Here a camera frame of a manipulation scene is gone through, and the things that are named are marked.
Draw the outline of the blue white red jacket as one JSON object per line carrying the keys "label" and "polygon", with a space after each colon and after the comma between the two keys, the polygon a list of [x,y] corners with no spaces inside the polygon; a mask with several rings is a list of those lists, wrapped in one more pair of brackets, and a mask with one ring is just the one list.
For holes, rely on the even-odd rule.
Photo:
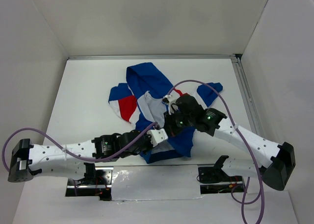
{"label": "blue white red jacket", "polygon": [[[172,87],[173,84],[153,63],[140,63],[127,67],[126,82],[111,88],[108,103],[118,117],[138,131],[153,122],[163,126],[164,113],[168,107],[162,98],[168,92],[176,97],[182,95],[180,90],[172,90]],[[194,131],[191,127],[185,128],[179,135],[169,137],[167,141],[139,155],[148,164],[190,157]]]}

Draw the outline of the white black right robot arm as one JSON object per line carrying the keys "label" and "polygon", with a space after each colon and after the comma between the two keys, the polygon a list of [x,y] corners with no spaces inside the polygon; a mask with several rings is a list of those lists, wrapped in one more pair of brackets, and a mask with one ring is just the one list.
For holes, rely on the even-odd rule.
{"label": "white black right robot arm", "polygon": [[278,144],[262,138],[232,123],[230,117],[219,110],[204,109],[189,94],[178,98],[166,95],[162,101],[169,107],[168,112],[164,113],[164,129],[168,136],[176,136],[185,128],[192,127],[254,156],[251,161],[221,156],[215,163],[216,179],[224,181],[237,175],[261,177],[270,188],[278,191],[285,189],[296,166],[294,147],[291,144]]}

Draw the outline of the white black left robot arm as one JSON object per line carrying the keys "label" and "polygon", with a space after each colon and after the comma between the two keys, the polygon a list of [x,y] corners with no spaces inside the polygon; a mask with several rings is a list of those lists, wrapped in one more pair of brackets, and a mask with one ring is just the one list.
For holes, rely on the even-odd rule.
{"label": "white black left robot arm", "polygon": [[21,139],[12,150],[8,181],[18,183],[40,176],[60,176],[92,184],[97,178],[95,160],[115,162],[152,148],[151,136],[138,130],[103,135],[61,148]]}

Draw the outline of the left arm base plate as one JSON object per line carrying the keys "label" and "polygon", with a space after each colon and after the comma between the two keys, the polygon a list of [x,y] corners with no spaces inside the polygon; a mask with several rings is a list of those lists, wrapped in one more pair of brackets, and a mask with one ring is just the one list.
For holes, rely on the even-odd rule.
{"label": "left arm base plate", "polygon": [[65,197],[98,197],[111,201],[113,167],[96,167],[94,177],[80,180],[68,179]]}

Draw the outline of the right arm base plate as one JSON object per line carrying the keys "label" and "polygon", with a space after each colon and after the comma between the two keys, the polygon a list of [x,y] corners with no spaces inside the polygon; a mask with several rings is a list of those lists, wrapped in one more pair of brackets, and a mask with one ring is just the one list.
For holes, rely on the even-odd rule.
{"label": "right arm base plate", "polygon": [[199,167],[197,181],[200,183],[200,192],[204,194],[224,194],[244,191],[243,178],[241,176],[228,176],[215,167]]}

